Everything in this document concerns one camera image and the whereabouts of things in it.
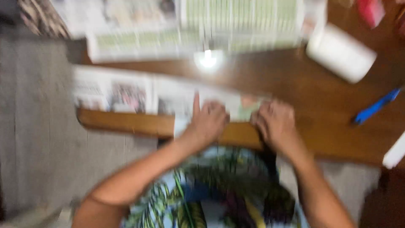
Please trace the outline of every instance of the wooden table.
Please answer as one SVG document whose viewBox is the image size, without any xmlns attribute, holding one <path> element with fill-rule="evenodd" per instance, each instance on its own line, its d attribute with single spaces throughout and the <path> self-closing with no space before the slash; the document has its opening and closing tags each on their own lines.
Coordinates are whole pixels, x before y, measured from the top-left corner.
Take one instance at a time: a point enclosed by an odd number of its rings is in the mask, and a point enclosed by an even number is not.
<svg viewBox="0 0 405 228">
<path fill-rule="evenodd" d="M 350 119 L 405 79 L 405 41 L 393 29 L 399 6 L 394 1 L 384 4 L 387 15 L 370 30 L 355 6 L 345 9 L 329 2 L 329 21 L 378 53 L 369 73 L 354 85 L 310 60 L 304 48 L 230 56 L 215 73 L 202 73 L 191 59 L 98 66 L 177 75 L 244 92 L 270 92 L 295 107 L 297 127 L 317 156 L 380 166 L 405 130 L 405 94 L 364 125 L 350 125 Z M 93 65 L 87 53 L 83 64 Z M 78 119 L 88 128 L 161 137 L 173 134 L 173 117 L 79 110 Z M 257 132 L 247 123 L 230 125 L 220 143 L 260 148 Z M 405 168 L 405 161 L 399 167 Z"/>
</svg>

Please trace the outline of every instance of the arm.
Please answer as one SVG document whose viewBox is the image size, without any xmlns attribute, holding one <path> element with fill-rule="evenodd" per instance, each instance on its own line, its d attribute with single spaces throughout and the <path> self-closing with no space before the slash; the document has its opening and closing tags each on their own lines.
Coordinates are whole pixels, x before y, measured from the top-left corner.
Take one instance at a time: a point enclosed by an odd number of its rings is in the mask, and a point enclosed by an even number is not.
<svg viewBox="0 0 405 228">
<path fill-rule="evenodd" d="M 300 201 L 311 227 L 356 227 L 297 132 L 293 108 L 273 100 L 253 113 L 251 122 L 259 128 L 266 143 L 293 165 Z"/>
<path fill-rule="evenodd" d="M 82 202 L 72 227 L 118 227 L 129 205 L 136 202 L 155 179 L 214 142 L 228 121 L 225 107 L 218 102 L 205 103 L 200 110 L 196 94 L 193 118 L 183 135 L 98 184 Z"/>
</svg>

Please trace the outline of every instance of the blue pen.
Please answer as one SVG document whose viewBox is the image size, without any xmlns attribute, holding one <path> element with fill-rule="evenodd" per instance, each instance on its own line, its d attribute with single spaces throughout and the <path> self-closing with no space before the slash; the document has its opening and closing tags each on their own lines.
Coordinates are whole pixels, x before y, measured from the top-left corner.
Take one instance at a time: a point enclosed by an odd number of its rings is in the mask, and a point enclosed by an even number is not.
<svg viewBox="0 0 405 228">
<path fill-rule="evenodd" d="M 353 118 L 353 123 L 357 125 L 361 125 L 366 121 L 368 118 L 370 118 L 374 113 L 378 112 L 384 105 L 390 103 L 391 101 L 395 100 L 395 98 L 398 96 L 399 92 L 403 89 L 404 87 L 401 88 L 396 88 L 393 91 L 389 92 L 387 95 L 385 95 L 383 98 L 378 100 L 375 104 L 372 106 L 364 109 L 363 111 L 359 112 L 354 118 Z"/>
</svg>

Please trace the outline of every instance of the person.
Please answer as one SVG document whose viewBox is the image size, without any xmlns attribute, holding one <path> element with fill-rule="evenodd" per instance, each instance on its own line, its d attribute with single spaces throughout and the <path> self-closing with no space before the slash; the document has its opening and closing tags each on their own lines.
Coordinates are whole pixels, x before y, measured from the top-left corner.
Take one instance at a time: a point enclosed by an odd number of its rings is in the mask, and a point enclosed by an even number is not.
<svg viewBox="0 0 405 228">
<path fill-rule="evenodd" d="M 222 104 L 207 101 L 200 109 L 196 94 L 193 106 L 181 136 L 128 164 L 87 195 L 73 228 L 356 226 L 296 130 L 290 105 L 265 101 L 252 113 L 251 123 L 293 165 L 300 204 L 278 183 L 274 166 L 260 159 L 268 152 L 209 147 L 229 122 Z"/>
</svg>

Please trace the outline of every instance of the gray floor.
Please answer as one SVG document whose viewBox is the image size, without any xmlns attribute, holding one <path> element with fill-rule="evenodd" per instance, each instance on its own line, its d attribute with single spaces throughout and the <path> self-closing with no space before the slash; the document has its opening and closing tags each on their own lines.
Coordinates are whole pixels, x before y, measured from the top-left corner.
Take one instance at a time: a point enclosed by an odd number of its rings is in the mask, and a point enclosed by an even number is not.
<svg viewBox="0 0 405 228">
<path fill-rule="evenodd" d="M 63 205 L 97 181 L 156 148 L 156 139 L 91 132 L 77 122 L 71 100 L 76 42 L 0 36 L 0 162 L 5 208 Z M 278 161 L 281 179 L 296 194 L 291 167 Z M 325 176 L 358 220 L 379 170 L 350 163 L 321 163 Z"/>
</svg>

